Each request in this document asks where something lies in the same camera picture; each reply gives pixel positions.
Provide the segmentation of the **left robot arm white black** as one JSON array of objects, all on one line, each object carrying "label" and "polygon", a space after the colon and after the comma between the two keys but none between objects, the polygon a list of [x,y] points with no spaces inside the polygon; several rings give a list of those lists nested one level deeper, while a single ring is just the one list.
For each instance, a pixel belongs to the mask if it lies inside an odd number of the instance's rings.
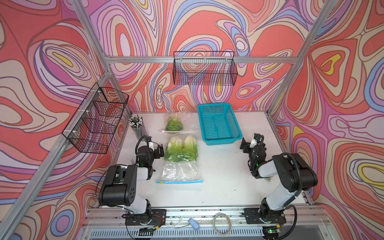
[{"label": "left robot arm white black", "polygon": [[99,193],[99,202],[103,206],[121,207],[136,217],[152,217],[149,200],[137,194],[137,182],[152,178],[155,159],[163,157],[164,149],[158,145],[156,149],[141,146],[135,149],[136,163],[134,165],[110,167]]}]

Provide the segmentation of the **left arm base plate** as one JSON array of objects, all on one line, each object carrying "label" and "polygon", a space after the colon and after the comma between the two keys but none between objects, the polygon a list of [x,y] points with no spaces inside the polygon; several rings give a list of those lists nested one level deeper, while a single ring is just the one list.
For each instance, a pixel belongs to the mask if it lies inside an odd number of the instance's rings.
[{"label": "left arm base plate", "polygon": [[144,214],[133,215],[126,212],[122,215],[126,226],[155,226],[161,227],[166,223],[167,210],[147,210]]}]

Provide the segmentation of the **chinese cabbage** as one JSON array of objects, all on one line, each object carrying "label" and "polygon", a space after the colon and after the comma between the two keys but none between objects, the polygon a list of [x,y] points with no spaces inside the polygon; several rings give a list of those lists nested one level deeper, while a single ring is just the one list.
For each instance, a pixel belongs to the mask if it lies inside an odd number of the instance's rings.
[{"label": "chinese cabbage", "polygon": [[198,157],[198,144],[193,135],[186,137],[182,149],[182,159],[184,161],[196,161]]},{"label": "chinese cabbage", "polygon": [[172,137],[167,144],[165,152],[165,161],[167,162],[180,162],[182,159],[183,141],[180,137]]}]

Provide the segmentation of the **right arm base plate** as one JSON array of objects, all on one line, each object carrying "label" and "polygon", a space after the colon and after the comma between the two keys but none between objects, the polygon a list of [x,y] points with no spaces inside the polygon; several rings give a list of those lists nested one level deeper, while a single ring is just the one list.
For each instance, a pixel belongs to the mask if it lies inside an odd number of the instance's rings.
[{"label": "right arm base plate", "polygon": [[242,215],[246,218],[247,224],[285,224],[286,217],[284,211],[272,211],[263,208],[245,208]]}]

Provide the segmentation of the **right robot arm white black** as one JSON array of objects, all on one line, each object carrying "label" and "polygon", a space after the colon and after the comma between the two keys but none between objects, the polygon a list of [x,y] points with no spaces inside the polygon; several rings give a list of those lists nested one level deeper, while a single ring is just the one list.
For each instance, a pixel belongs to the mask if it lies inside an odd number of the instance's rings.
[{"label": "right robot arm white black", "polygon": [[279,185],[262,200],[258,210],[257,215],[263,223],[276,222],[293,200],[318,184],[316,173],[299,154],[282,153],[267,161],[263,135],[255,134],[251,142],[242,139],[240,150],[248,154],[248,167],[255,179],[273,176],[280,179]]}]

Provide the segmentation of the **clear zip-top bag blue seal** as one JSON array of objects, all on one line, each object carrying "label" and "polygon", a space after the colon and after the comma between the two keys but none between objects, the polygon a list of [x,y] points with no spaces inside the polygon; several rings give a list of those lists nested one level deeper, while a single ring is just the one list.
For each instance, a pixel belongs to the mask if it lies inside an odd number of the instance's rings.
[{"label": "clear zip-top bag blue seal", "polygon": [[199,150],[195,135],[172,136],[165,149],[163,171],[158,184],[197,184],[203,178],[198,165]]}]

